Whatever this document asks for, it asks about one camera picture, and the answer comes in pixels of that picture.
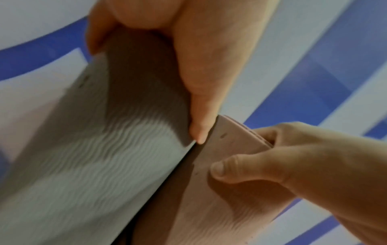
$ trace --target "blue and white surface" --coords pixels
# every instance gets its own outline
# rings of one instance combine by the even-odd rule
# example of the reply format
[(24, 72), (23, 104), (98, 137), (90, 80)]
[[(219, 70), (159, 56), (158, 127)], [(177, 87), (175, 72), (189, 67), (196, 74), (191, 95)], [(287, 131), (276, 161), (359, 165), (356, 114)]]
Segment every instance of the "blue and white surface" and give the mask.
[[(0, 173), (87, 65), (93, 2), (0, 3)], [(251, 128), (303, 121), (387, 141), (385, 13), (385, 0), (282, 1), (222, 113)], [(360, 242), (297, 200), (252, 244)]]

